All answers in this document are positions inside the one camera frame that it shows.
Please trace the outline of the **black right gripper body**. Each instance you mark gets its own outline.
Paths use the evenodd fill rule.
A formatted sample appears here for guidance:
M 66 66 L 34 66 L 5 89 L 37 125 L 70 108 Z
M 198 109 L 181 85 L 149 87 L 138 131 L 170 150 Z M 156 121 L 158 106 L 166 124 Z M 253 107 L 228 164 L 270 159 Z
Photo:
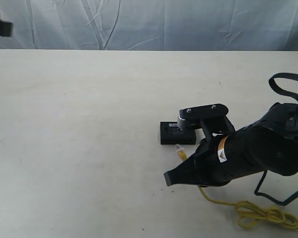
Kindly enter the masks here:
M 263 128 L 242 128 L 216 136 L 205 129 L 202 131 L 205 138 L 192 155 L 193 185 L 220 187 L 266 170 L 255 155 L 255 145 L 264 141 Z

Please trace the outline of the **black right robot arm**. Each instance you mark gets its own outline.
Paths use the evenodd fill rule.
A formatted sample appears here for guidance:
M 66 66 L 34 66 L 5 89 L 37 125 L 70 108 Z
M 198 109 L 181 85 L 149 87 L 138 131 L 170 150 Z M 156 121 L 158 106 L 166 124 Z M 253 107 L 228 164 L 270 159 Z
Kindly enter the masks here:
M 188 159 L 165 172 L 166 184 L 219 187 L 263 171 L 283 176 L 296 174 L 296 108 L 296 104 L 275 103 L 261 119 L 238 130 L 228 120 L 225 105 L 181 109 L 179 128 L 201 129 L 205 137 Z

